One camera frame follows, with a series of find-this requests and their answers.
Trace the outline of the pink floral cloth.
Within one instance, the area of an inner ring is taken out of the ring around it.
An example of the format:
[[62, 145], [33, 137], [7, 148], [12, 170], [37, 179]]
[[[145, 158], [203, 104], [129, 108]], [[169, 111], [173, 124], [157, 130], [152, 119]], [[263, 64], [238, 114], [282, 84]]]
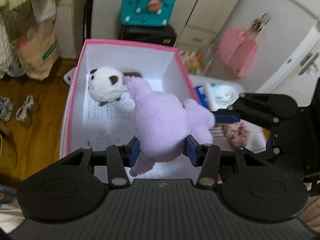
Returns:
[[224, 124], [222, 129], [225, 137], [233, 147], [247, 146], [251, 136], [251, 131], [244, 122]]

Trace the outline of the white soft cotton tissue pack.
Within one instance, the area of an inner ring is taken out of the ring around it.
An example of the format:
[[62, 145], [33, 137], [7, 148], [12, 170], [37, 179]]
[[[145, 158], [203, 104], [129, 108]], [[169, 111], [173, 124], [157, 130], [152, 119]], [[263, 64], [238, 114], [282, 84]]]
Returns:
[[209, 82], [205, 83], [203, 87], [208, 107], [212, 112], [226, 109], [243, 92], [241, 87], [223, 82]]

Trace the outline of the blue wet wipes pack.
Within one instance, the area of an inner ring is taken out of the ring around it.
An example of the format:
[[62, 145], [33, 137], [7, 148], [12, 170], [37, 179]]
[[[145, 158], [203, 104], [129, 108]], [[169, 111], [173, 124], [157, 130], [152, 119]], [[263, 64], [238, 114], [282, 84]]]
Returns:
[[194, 87], [195, 89], [195, 92], [199, 98], [199, 101], [200, 101], [200, 104], [205, 107], [206, 109], [209, 109], [209, 105], [208, 105], [208, 102], [207, 102], [207, 97], [206, 97], [206, 94], [205, 94], [205, 91], [204, 91], [204, 87], [203, 86], [197, 86], [197, 87]]

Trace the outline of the purple plush toy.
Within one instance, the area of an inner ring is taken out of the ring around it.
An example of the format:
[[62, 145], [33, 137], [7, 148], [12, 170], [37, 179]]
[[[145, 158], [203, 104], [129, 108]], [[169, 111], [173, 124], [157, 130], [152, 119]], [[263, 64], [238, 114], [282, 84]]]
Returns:
[[215, 117], [195, 100], [180, 102], [173, 94], [153, 91], [141, 77], [125, 76], [123, 81], [135, 103], [133, 124], [139, 141], [139, 156], [130, 176], [145, 174], [156, 163], [178, 158], [189, 135], [199, 144], [213, 143], [210, 129]]

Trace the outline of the white brown plush ball toy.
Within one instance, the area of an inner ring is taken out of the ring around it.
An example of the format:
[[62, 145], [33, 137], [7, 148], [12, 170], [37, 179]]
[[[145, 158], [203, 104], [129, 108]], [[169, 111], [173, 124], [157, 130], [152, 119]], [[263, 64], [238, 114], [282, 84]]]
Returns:
[[90, 96], [102, 107], [108, 103], [119, 101], [127, 91], [123, 83], [124, 73], [108, 66], [92, 69], [88, 77]]

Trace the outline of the pink cardboard storage box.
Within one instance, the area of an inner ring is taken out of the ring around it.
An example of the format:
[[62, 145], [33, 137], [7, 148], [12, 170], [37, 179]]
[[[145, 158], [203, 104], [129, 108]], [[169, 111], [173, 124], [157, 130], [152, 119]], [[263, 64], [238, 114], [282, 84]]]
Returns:
[[127, 90], [104, 106], [90, 93], [90, 80], [97, 71], [111, 67], [122, 73], [137, 72], [155, 91], [174, 94], [180, 102], [196, 93], [174, 48], [139, 42], [87, 40], [72, 77], [63, 121], [61, 157], [87, 146], [103, 151], [125, 145], [134, 136], [134, 101]]

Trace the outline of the white door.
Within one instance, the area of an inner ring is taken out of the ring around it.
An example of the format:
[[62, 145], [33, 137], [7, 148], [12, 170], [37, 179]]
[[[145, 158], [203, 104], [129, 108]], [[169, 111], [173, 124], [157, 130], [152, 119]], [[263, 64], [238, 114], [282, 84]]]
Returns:
[[319, 22], [310, 29], [287, 61], [257, 92], [285, 94], [294, 98], [299, 106], [309, 105], [319, 78], [319, 58], [316, 61], [318, 72], [313, 67], [303, 75], [299, 75], [299, 72], [317, 52], [319, 52]]

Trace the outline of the pink hanging shopping bag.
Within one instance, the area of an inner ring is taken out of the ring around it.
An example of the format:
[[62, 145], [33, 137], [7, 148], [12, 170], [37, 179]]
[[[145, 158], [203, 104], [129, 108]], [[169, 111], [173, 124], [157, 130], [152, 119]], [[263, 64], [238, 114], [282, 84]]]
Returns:
[[267, 12], [246, 28], [229, 28], [225, 31], [216, 53], [236, 77], [247, 76], [259, 49], [259, 40], [270, 20], [271, 14]]

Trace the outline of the black suitcase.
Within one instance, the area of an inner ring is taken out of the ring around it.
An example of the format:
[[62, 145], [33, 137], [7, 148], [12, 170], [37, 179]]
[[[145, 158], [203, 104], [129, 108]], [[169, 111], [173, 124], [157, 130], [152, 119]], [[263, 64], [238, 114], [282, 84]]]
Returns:
[[166, 27], [122, 25], [119, 29], [118, 39], [173, 47], [177, 35], [169, 25]]

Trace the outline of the brown white slipper pair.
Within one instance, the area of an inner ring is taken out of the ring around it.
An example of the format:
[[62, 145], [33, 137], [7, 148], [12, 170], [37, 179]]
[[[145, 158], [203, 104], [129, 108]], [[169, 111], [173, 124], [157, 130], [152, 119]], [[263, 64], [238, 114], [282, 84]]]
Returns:
[[24, 125], [30, 125], [32, 123], [31, 115], [29, 109], [33, 107], [34, 98], [32, 95], [28, 95], [26, 100], [22, 103], [21, 107], [16, 111], [16, 120]]

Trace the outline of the teal felt handbag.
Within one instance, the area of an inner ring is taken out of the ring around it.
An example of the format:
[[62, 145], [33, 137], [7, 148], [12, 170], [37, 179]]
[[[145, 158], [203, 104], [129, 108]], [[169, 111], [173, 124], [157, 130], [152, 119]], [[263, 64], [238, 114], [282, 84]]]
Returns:
[[166, 27], [176, 0], [122, 0], [120, 23], [122, 25]]

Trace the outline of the brown paper bag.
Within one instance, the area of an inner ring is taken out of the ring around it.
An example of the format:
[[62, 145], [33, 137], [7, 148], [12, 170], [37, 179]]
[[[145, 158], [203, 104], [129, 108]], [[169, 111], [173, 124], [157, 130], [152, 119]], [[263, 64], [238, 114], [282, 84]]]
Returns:
[[59, 57], [59, 48], [52, 21], [28, 29], [15, 42], [15, 49], [25, 74], [34, 80], [46, 79]]

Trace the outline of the light wooden cabinet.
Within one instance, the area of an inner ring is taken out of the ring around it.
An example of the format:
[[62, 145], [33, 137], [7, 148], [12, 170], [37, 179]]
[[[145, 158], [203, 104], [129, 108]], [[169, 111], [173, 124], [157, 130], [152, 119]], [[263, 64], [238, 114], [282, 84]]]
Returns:
[[56, 0], [55, 33], [63, 59], [77, 59], [80, 55], [85, 3], [86, 0]]

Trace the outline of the cream fluffy cardigan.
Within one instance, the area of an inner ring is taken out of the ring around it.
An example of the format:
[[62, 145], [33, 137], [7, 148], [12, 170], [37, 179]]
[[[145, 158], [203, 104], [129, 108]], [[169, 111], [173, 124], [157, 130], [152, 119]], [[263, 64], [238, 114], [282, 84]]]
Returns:
[[24, 74], [14, 42], [29, 28], [55, 19], [56, 0], [1, 0], [1, 76]]

